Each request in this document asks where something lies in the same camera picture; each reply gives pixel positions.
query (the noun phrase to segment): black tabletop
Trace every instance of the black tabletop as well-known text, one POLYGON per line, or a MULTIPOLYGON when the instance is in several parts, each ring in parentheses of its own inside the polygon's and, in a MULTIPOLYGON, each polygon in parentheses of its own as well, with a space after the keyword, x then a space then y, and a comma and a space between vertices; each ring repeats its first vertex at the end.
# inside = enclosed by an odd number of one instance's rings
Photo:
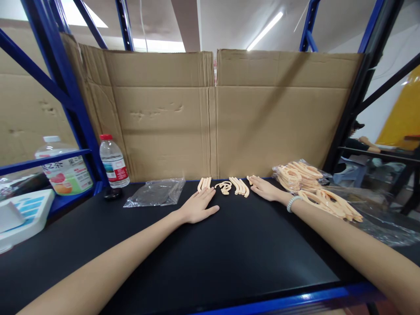
MULTIPOLYGON (((124 188, 125 198, 140 186, 124 188)), ((165 207, 123 208, 125 198, 106 202, 99 194, 0 255, 1 314, 16 313, 94 257, 178 209, 196 187, 187 182, 178 205, 165 207)), ((215 215, 170 235, 102 314, 191 313, 365 281, 284 206, 253 192, 244 198, 219 190, 209 206, 216 204, 215 215)), ((402 252, 415 260, 419 249, 402 252)))

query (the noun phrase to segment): bracelet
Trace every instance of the bracelet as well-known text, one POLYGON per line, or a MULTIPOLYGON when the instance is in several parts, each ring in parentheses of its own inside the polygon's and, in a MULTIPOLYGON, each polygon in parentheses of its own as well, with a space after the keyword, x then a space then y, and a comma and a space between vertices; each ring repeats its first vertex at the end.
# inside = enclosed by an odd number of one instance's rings
POLYGON ((300 196, 295 196, 295 197, 293 197, 292 199, 290 199, 290 201, 289 201, 289 204, 287 205, 287 211, 289 211, 290 213, 293 213, 292 212, 292 210, 291 210, 291 207, 292 207, 292 204, 296 201, 296 200, 303 200, 303 198, 302 197, 300 197, 300 196))

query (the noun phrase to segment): bottle label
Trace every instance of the bottle label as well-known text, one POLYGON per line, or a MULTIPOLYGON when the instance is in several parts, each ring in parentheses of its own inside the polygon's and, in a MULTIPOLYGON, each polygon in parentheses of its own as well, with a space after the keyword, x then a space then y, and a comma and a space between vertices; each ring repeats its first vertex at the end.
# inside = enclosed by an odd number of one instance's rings
POLYGON ((126 164, 124 163, 124 158, 115 160, 115 161, 106 161, 103 162, 106 175, 110 182, 119 182, 128 177, 128 172, 126 164))
MULTIPOLYGON (((39 152, 36 158, 47 158, 54 156, 54 150, 39 152)), ((74 150, 62 150, 61 153, 72 152, 74 150)), ((93 186, 93 181, 86 168, 81 155, 71 157, 54 163, 42 165, 44 174, 49 179, 51 186, 59 195, 77 195, 93 186)))

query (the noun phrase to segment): hand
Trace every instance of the hand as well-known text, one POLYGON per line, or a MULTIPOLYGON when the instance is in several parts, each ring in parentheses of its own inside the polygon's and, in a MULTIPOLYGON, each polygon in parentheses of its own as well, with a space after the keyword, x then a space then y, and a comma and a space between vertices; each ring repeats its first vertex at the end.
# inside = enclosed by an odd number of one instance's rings
POLYGON ((368 137, 365 137, 365 136, 361 136, 361 137, 359 138, 359 142, 361 142, 361 143, 363 143, 363 144, 368 144, 368 143, 370 143, 370 141, 369 141, 368 137))
POLYGON ((219 206, 213 206, 206 209, 215 193, 216 190, 214 187, 211 189, 207 189, 206 187, 201 192, 196 192, 192 195, 177 212, 182 215, 185 223, 200 222, 212 214, 215 214, 220 209, 219 206))
POLYGON ((281 196, 285 193, 262 178, 251 176, 249 179, 254 184, 251 190, 268 201, 280 202, 281 196))

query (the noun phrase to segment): cardboard box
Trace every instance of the cardboard box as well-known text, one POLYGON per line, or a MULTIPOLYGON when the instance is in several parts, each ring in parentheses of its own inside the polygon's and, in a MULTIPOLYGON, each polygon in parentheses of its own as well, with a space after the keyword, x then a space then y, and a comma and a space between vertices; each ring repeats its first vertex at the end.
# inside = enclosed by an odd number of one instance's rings
MULTIPOLYGON (((48 74, 30 29, 2 29, 48 74)), ((60 136, 78 147, 61 104, 6 52, 0 49, 0 165, 34 160, 43 136, 60 136)))
POLYGON ((217 177, 267 177, 301 158, 321 168, 361 58, 219 50, 217 177))
POLYGON ((78 46, 68 35, 63 41, 92 124, 113 135, 132 182, 210 176, 212 53, 131 53, 78 46))
POLYGON ((111 133, 133 182, 271 175, 321 167, 362 55, 221 50, 136 53, 63 36, 92 124, 111 133))

